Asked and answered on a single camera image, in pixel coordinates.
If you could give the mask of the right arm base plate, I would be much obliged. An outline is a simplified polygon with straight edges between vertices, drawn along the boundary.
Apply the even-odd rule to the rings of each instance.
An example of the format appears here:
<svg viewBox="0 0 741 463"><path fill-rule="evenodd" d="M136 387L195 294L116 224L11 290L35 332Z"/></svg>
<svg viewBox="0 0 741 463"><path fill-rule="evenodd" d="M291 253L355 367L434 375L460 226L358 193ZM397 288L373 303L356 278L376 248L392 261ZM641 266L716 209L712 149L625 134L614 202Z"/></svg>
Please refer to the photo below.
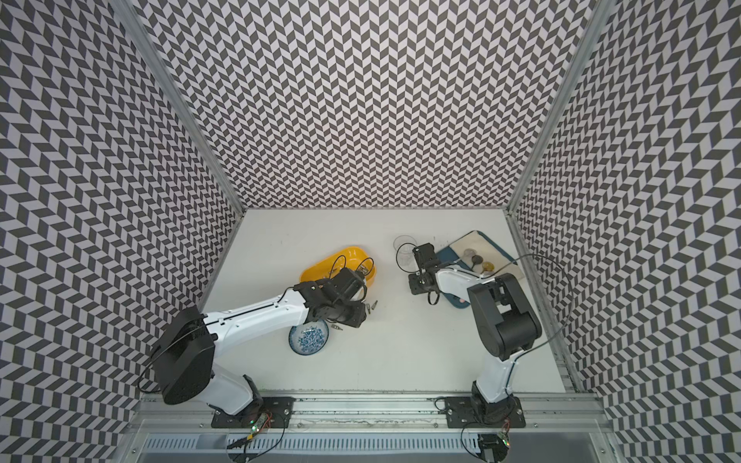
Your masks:
<svg viewBox="0 0 741 463"><path fill-rule="evenodd" d="M463 429L467 426L480 428L510 429L526 428L521 402L512 395L497 403L480 402L471 397L443 397L442 412L448 428Z"/></svg>

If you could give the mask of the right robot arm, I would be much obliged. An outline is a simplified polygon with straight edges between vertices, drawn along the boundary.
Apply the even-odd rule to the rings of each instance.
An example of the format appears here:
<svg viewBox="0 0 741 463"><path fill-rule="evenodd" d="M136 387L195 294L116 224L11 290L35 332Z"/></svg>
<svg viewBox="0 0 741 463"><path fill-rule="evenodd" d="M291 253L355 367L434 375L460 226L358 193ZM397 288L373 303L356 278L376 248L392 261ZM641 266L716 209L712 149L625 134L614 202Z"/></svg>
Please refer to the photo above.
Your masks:
<svg viewBox="0 0 741 463"><path fill-rule="evenodd" d="M465 405L447 401L452 428L467 424L524 428L521 402L511 389L518 360L542 335L540 320L511 273L484 277L439 260L430 243L412 248L418 269L408 275L414 295L450 294L471 308L480 343L488 358L473 381Z"/></svg>

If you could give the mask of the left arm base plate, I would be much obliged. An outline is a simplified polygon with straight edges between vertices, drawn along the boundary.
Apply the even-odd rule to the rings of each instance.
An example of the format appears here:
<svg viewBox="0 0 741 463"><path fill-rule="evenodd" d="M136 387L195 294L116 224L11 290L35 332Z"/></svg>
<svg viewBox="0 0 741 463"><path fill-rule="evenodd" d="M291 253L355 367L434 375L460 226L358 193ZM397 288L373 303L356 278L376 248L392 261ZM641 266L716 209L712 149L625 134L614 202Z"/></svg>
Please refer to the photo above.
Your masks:
<svg viewBox="0 0 741 463"><path fill-rule="evenodd" d="M260 416L266 415L266 422L270 424L271 429L283 429L291 421L294 405L294 397L278 395L278 397L263 397L254 400L243 411L235 415L214 409L210 426L212 428L248 429L256 426Z"/></svg>

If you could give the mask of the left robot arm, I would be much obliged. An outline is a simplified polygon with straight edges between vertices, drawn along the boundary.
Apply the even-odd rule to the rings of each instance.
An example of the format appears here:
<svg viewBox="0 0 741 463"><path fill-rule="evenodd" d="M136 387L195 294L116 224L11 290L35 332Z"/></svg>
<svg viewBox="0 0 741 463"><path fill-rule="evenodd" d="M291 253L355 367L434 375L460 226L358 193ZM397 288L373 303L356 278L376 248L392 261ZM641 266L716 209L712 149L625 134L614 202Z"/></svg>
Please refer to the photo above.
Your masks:
<svg viewBox="0 0 741 463"><path fill-rule="evenodd" d="M148 366L167 405L200 401L228 417L254 417L264 401L254 381L216 366L215 359L241 345L285 328L326 321L358 328L368 315L373 267L344 267L328 278L288 287L260 303L202 314L175 316L152 346Z"/></svg>

